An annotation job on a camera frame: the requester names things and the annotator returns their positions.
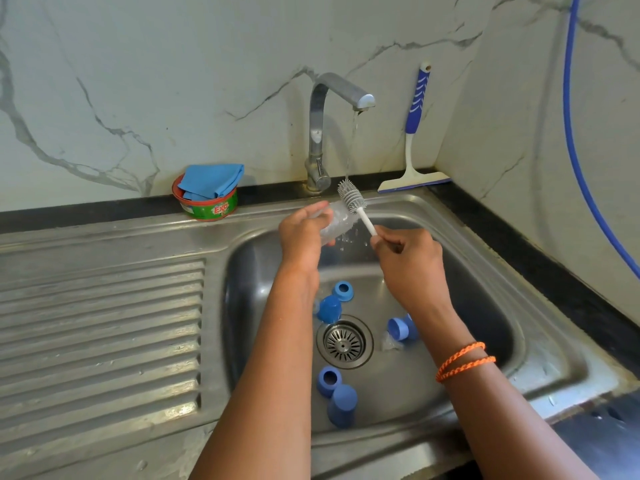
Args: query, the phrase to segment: black countertop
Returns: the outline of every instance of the black countertop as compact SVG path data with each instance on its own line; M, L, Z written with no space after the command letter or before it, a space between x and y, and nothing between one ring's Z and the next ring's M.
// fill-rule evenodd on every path
M382 181L401 174L397 171L373 173L351 179L361 191L375 190ZM337 193L340 179L332 178L332 186L325 196ZM600 347L640 378L640 327L457 185L438 184L428 189ZM305 197L300 182L238 188L239 205ZM0 233L176 212L181 212L181 208L172 196L16 210L0 212ZM554 428L601 478L640 479L640 391L564 419ZM472 461L444 478L473 479L481 475Z

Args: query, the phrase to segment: drain strainer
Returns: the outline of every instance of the drain strainer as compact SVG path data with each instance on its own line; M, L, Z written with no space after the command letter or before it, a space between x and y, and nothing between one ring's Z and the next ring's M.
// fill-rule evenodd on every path
M368 327L350 315L343 315L338 322L320 327L316 343L325 361L341 369L361 366L373 352L373 338Z

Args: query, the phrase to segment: person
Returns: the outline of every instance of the person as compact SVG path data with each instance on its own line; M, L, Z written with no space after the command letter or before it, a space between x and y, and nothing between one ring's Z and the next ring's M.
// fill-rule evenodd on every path
M327 206L299 209L278 228L282 263L251 355L191 480L310 477L312 308L320 284L319 233L332 218ZM424 229L376 229L371 245L385 283L436 364L474 343L451 303L441 245ZM476 348L451 367L486 356ZM442 383L484 478L596 478L494 363Z

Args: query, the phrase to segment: brush bristles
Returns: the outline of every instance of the brush bristles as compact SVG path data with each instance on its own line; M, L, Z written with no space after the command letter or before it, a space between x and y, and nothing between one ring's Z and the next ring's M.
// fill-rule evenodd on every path
M367 206L360 191L348 178L338 184L338 195L352 214L355 214L359 207L364 209Z

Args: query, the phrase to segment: folded cloth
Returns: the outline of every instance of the folded cloth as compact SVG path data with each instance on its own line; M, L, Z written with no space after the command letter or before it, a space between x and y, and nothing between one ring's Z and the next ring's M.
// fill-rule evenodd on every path
M185 191L184 198L211 200L230 193L243 175L242 164L190 165L178 187Z

